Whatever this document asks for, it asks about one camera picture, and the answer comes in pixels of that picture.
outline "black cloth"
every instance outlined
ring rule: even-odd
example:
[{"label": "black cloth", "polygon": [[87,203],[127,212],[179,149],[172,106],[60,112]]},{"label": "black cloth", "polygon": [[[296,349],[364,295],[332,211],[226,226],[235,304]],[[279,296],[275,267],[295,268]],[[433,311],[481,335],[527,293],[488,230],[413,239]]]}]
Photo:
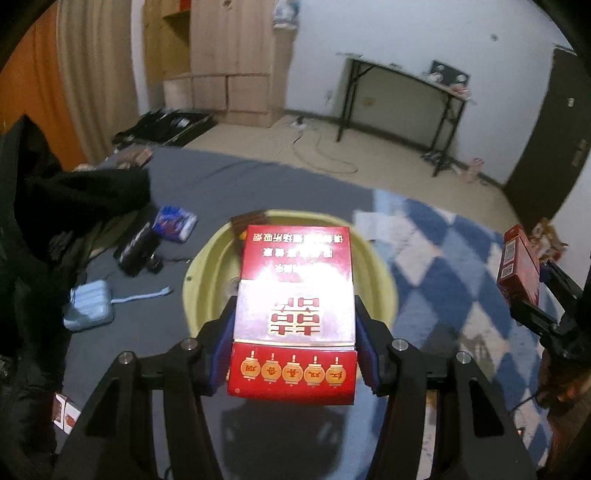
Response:
[{"label": "black cloth", "polygon": [[70,335],[62,324],[80,270],[72,245],[98,222],[150,201],[144,170],[63,172],[39,128],[22,117],[0,143],[0,478],[47,478],[56,448],[51,407]]}]

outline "cardboard box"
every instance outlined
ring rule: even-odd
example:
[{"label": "cardboard box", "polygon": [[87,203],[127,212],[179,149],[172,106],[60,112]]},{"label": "cardboard box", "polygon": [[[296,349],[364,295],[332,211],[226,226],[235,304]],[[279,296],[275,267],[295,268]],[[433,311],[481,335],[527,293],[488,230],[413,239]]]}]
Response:
[{"label": "cardboard box", "polygon": [[230,395],[353,403],[357,353],[351,265],[346,227],[248,227]]},{"label": "cardboard box", "polygon": [[505,245],[497,285],[508,302],[524,300],[537,305],[540,297],[540,264],[525,232],[515,225],[504,236]]},{"label": "cardboard box", "polygon": [[61,393],[56,393],[53,397],[53,408],[51,411],[51,420],[62,430],[64,429],[64,417],[66,415],[67,397]]},{"label": "cardboard box", "polygon": [[78,420],[79,416],[80,410],[78,410],[70,402],[66,403],[66,410],[64,412],[64,432],[66,432],[68,435],[74,428],[76,420]]}]

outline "black folding table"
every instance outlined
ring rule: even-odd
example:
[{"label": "black folding table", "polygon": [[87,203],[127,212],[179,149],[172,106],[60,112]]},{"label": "black folding table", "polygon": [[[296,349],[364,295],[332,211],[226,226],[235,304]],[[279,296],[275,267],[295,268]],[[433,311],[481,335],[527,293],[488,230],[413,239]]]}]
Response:
[{"label": "black folding table", "polygon": [[[433,138],[433,142],[431,142],[431,146],[429,148],[431,152],[435,151],[437,141],[439,140],[439,136],[441,136],[441,131],[443,130],[443,125],[446,121],[449,121],[452,124],[452,131],[447,137],[445,146],[440,151],[441,155],[439,160],[435,164],[433,176],[436,177],[447,161],[447,151],[449,150],[449,147],[452,144],[453,137],[456,135],[457,126],[460,124],[460,120],[462,119],[462,115],[464,113],[468,100],[453,92],[445,85],[429,82],[425,78],[414,75],[410,72],[405,72],[403,69],[401,69],[395,64],[380,63],[377,61],[365,59],[363,57],[347,56],[347,58],[351,63],[349,71],[349,81],[347,82],[345,101],[343,102],[343,111],[340,116],[339,133],[337,134],[336,141],[340,142],[341,138],[343,137],[343,131],[345,131],[346,128],[350,127],[351,116],[353,115],[353,107],[355,105],[355,97],[357,95],[357,87],[359,86],[359,80],[362,77],[364,77],[364,75],[366,75],[373,69],[380,69],[385,70],[386,72],[396,73],[398,75],[405,76],[407,78],[416,80],[417,82],[421,82],[422,84],[427,85],[431,88],[435,88],[439,90],[441,93],[445,94],[446,96],[445,108],[443,109],[443,114],[441,115],[441,120],[439,121],[439,126],[437,127],[435,137]],[[454,99],[460,103],[459,110],[456,115],[453,115],[451,118],[449,118],[449,112],[454,112],[452,105]]]}]

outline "snack package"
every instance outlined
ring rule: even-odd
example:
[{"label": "snack package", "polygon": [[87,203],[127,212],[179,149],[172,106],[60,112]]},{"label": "snack package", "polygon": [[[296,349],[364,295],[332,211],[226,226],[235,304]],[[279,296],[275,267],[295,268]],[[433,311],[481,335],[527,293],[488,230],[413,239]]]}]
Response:
[{"label": "snack package", "polygon": [[180,207],[164,206],[156,215],[152,230],[162,238],[183,243],[189,238],[197,216]]}]

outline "orange curtain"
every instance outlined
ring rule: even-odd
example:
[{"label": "orange curtain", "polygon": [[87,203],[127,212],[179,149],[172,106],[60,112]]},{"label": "orange curtain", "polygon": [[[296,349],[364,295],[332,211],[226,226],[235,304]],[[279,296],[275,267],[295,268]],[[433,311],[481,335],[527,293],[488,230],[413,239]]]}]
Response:
[{"label": "orange curtain", "polygon": [[64,170],[87,159],[64,98],[56,50],[57,3],[28,30],[0,72],[0,127],[5,132],[27,114]]}]

